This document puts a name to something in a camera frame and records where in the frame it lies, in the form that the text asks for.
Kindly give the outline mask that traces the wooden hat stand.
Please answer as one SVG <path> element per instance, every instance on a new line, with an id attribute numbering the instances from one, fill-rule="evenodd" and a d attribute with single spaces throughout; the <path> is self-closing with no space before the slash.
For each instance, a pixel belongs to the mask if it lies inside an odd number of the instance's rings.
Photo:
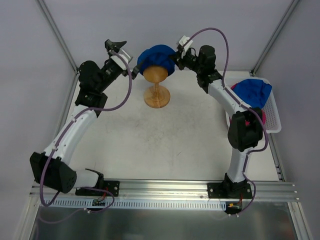
<path id="1" fill-rule="evenodd" d="M 143 71 L 143 77 L 146 81 L 153 84 L 144 91 L 144 102 L 151 108 L 160 109 L 165 107 L 171 99 L 169 90 L 160 85 L 167 77 L 168 71 L 157 65 L 151 65 Z"/>

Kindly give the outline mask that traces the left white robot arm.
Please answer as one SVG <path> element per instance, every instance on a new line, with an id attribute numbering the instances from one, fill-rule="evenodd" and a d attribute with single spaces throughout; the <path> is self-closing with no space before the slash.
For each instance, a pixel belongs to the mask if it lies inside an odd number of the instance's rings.
<path id="1" fill-rule="evenodd" d="M 119 76 L 135 78 L 138 70 L 129 68 L 133 57 L 124 50 L 126 41 L 106 40 L 104 47 L 108 59 L 102 67 L 87 60 L 79 66 L 79 93 L 70 118 L 61 131 L 41 153 L 34 152 L 30 165 L 35 181 L 41 187 L 48 187 L 59 193 L 68 193 L 74 188 L 87 188 L 93 195 L 104 191 L 103 174 L 92 169 L 73 170 L 70 167 L 72 155 L 90 125 L 101 112 L 114 111 L 124 105 L 105 108 L 107 95 L 104 93 Z"/>

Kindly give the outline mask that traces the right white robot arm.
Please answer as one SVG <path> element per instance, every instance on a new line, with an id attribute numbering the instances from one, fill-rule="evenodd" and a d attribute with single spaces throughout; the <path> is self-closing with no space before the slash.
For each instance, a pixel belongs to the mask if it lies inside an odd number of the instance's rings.
<path id="1" fill-rule="evenodd" d="M 264 148 L 257 146 L 267 139 L 263 124 L 263 111 L 244 103 L 229 86 L 224 75 L 216 69 L 215 49 L 203 45 L 198 54 L 181 44 L 170 56 L 180 70 L 187 68 L 196 74 L 198 85 L 213 97 L 231 118 L 227 138 L 232 147 L 231 161 L 224 180 L 220 184 L 208 183 L 208 197 L 221 199 L 251 199 L 256 193 L 255 184 L 246 176 L 250 155 Z"/>

